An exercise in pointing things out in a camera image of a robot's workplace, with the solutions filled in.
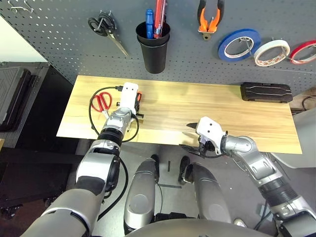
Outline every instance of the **black scissors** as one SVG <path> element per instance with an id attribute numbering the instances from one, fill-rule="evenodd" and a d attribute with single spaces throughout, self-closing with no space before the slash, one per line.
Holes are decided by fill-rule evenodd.
<path id="1" fill-rule="evenodd" d="M 89 27 L 98 35 L 103 37 L 110 37 L 110 39 L 117 45 L 117 47 L 122 51 L 122 53 L 127 57 L 128 53 L 118 41 L 115 36 L 115 23 L 114 19 L 111 17 L 110 14 L 106 14 L 101 12 L 98 19 L 93 17 L 88 19 Z"/>

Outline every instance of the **wooden table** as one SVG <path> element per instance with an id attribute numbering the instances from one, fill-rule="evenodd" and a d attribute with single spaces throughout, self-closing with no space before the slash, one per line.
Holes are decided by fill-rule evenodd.
<path id="1" fill-rule="evenodd" d="M 89 99 L 99 88 L 137 83 L 143 92 L 140 130 L 134 142 L 198 145 L 195 131 L 187 123 L 208 116 L 230 135 L 253 138 L 260 151 L 301 154 L 301 147 L 288 104 L 245 102 L 239 86 L 186 82 L 118 79 L 78 76 L 57 136 L 96 139 L 88 118 Z M 120 92 L 113 97 L 110 112 L 116 109 Z M 105 117 L 92 109 L 100 131 Z M 135 124 L 125 139 L 135 132 Z"/>
<path id="2" fill-rule="evenodd" d="M 2 147 L 3 147 L 3 145 L 4 145 L 4 139 L 0 138 L 0 151 L 1 151 Z"/>

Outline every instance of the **tape roll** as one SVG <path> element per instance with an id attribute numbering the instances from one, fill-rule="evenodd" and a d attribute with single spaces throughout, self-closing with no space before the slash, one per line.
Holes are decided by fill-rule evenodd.
<path id="1" fill-rule="evenodd" d="M 227 48 L 235 40 L 244 40 L 249 44 L 249 48 L 239 54 L 229 54 Z M 236 62 L 251 56 L 260 46 L 261 37 L 254 29 L 240 29 L 227 35 L 218 46 L 218 56 L 227 62 Z"/>
<path id="2" fill-rule="evenodd" d="M 280 53 L 278 56 L 272 59 L 264 60 L 264 61 L 259 59 L 260 56 L 264 52 L 276 47 L 282 47 L 284 50 L 282 50 L 282 53 Z M 290 51 L 291 51 L 290 46 L 285 40 L 277 39 L 277 40 L 271 41 L 269 43 L 264 44 L 260 48 L 258 48 L 258 50 L 255 52 L 254 54 L 255 63 L 260 67 L 267 67 L 267 66 L 274 65 L 284 60 L 289 55 Z"/>
<path id="3" fill-rule="evenodd" d="M 296 54 L 298 54 L 303 49 L 311 47 L 311 46 L 316 47 L 316 40 L 305 42 L 305 43 L 301 44 L 300 46 L 298 46 L 296 49 L 294 49 L 292 51 L 291 55 L 290 55 L 291 63 L 293 63 L 293 64 L 304 64 L 304 63 L 309 63 L 309 62 L 315 60 L 316 59 L 316 54 L 312 55 L 311 57 L 305 58 L 305 59 L 300 59 L 300 60 L 295 60 L 294 59 Z"/>

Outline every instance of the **gray floor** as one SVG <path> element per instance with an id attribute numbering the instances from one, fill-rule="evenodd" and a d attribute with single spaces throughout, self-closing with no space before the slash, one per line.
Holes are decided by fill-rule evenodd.
<path id="1" fill-rule="evenodd" d="M 259 191 L 250 181 L 248 176 L 242 172 L 231 158 L 222 157 L 216 159 L 202 159 L 190 155 L 179 146 L 156 145 L 129 142 L 122 146 L 121 158 L 125 162 L 129 171 L 129 184 L 138 165 L 152 154 L 160 157 L 160 184 L 179 186 L 177 179 L 179 174 L 180 160 L 184 155 L 188 155 L 191 161 L 197 161 L 205 165 L 217 178 L 221 184 L 223 194 L 230 210 L 232 219 L 241 218 L 249 228 L 253 228 L 260 220 L 257 209 L 264 204 L 264 199 Z M 168 161 L 170 161 L 170 171 L 167 171 Z M 290 178 L 293 188 L 316 209 L 316 170 L 314 168 L 291 169 L 282 166 Z M 124 185 L 124 171 L 121 168 L 119 184 L 113 191 L 112 196 L 101 207 L 104 210 L 108 203 L 119 195 Z M 162 187 L 163 204 L 162 213 L 181 212 L 188 216 L 197 217 L 198 209 L 195 202 L 193 185 L 186 184 L 181 188 Z M 121 201 L 96 225 L 94 236 L 114 237 L 124 236 L 123 211 L 127 193 Z M 161 197 L 158 187 L 156 187 L 156 208 L 158 212 L 161 205 Z M 274 235 L 275 227 L 273 222 L 266 221 L 260 231 Z"/>

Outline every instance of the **red tape roll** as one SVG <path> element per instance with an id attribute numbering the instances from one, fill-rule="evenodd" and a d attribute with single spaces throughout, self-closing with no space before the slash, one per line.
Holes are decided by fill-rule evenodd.
<path id="1" fill-rule="evenodd" d="M 301 59 L 301 60 L 294 59 L 294 57 L 296 56 L 297 53 L 299 53 L 303 49 L 310 47 L 310 46 L 316 47 L 316 40 L 305 42 L 305 43 L 301 44 L 300 46 L 298 46 L 296 49 L 294 49 L 290 55 L 291 63 L 293 63 L 293 64 L 305 64 L 305 63 L 309 63 L 309 62 L 315 60 L 316 54 L 314 54 L 311 57 L 308 57 L 306 59 Z"/>

